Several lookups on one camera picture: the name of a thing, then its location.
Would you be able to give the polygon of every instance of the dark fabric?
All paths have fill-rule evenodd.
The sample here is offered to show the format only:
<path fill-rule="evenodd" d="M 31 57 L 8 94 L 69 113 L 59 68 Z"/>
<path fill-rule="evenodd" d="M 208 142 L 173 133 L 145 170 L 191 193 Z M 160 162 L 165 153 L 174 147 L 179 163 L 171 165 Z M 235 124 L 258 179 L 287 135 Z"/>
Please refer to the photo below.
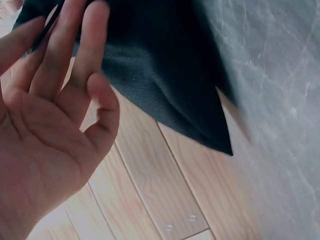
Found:
<path fill-rule="evenodd" d="M 215 88 L 223 89 L 227 78 L 201 2 L 108 3 L 111 14 L 102 71 L 111 84 L 157 121 L 232 155 Z M 25 0 L 15 26 L 47 16 L 54 5 L 55 0 Z"/>

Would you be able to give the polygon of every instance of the human hand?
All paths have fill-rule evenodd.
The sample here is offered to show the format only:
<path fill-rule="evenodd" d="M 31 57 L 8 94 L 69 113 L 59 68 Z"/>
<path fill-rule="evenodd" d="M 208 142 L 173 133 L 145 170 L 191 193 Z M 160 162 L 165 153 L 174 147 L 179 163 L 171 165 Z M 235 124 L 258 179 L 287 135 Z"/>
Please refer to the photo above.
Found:
<path fill-rule="evenodd" d="M 38 50 L 18 62 L 0 95 L 0 239 L 25 239 L 46 213 L 79 191 L 110 150 L 119 104 L 100 73 L 109 7 L 65 0 L 56 26 Z M 71 78 L 61 90 L 82 23 Z M 44 27 L 36 18 L 0 39 L 0 75 Z M 91 99 L 98 121 L 79 128 Z"/>

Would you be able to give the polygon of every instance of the screw head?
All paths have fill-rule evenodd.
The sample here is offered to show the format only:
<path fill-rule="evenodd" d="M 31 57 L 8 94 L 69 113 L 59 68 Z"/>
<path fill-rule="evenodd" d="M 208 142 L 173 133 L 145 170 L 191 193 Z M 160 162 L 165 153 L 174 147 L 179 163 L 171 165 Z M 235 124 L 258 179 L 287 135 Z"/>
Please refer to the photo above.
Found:
<path fill-rule="evenodd" d="M 174 229 L 174 226 L 172 226 L 171 224 L 165 225 L 165 230 L 167 230 L 168 232 L 171 232 Z"/>
<path fill-rule="evenodd" d="M 191 214 L 191 215 L 189 216 L 189 220 L 190 220 L 190 222 L 194 222 L 194 221 L 197 220 L 197 216 L 194 215 L 194 214 Z"/>

